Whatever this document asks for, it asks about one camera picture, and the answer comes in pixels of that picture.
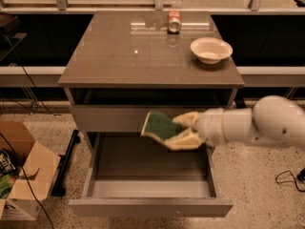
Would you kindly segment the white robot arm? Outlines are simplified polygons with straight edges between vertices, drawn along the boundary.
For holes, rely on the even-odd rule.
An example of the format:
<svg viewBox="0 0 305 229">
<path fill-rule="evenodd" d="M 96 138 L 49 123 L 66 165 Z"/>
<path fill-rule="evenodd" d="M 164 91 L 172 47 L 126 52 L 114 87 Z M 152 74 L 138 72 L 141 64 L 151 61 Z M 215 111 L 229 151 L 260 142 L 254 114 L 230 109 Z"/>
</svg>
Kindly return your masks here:
<svg viewBox="0 0 305 229">
<path fill-rule="evenodd" d="M 243 142 L 254 146 L 305 148 L 305 112 L 282 96 L 261 98 L 252 108 L 181 114 L 173 119 L 185 130 L 165 141 L 172 150 Z"/>
</svg>

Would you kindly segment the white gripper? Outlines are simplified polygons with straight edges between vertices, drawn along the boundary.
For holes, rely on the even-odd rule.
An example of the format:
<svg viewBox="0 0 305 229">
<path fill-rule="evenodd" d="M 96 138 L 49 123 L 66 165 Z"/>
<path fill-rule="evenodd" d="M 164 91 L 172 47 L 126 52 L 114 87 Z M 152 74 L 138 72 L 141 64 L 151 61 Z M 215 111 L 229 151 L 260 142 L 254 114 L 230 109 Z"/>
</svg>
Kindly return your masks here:
<svg viewBox="0 0 305 229">
<path fill-rule="evenodd" d="M 203 113 L 188 112 L 173 118 L 173 123 L 189 128 L 179 135 L 165 140 L 165 146 L 173 151 L 197 149 L 203 142 L 217 146 L 227 142 L 223 134 L 222 108 L 209 109 Z"/>
</svg>

